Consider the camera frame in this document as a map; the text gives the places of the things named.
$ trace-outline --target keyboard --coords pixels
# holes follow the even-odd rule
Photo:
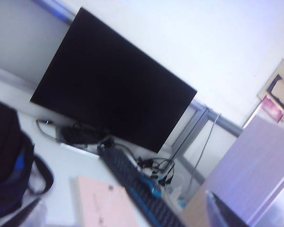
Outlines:
[[[160,197],[152,195],[139,177],[145,177],[118,148],[98,148],[99,154],[153,227],[184,227]]]

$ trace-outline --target monitor screen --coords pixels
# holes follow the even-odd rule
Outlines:
[[[195,94],[81,8],[31,101],[158,152]]]

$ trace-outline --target white wall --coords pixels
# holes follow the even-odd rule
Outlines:
[[[284,58],[284,0],[61,0],[83,5],[242,125]]]
[[[59,3],[87,8],[239,125],[284,58],[284,0]],[[38,82],[67,28],[31,0],[0,0],[0,67]]]
[[[0,0],[0,68],[38,84],[68,27],[31,0]]]

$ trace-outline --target book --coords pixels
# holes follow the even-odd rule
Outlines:
[[[83,227],[137,227],[133,204],[124,187],[78,176]]]

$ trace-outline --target black backpack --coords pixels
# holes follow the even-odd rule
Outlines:
[[[28,185],[33,162],[46,184],[39,192]],[[0,103],[0,218],[22,206],[26,189],[40,195],[52,184],[53,175],[42,159],[34,154],[34,145],[21,131],[16,111]]]

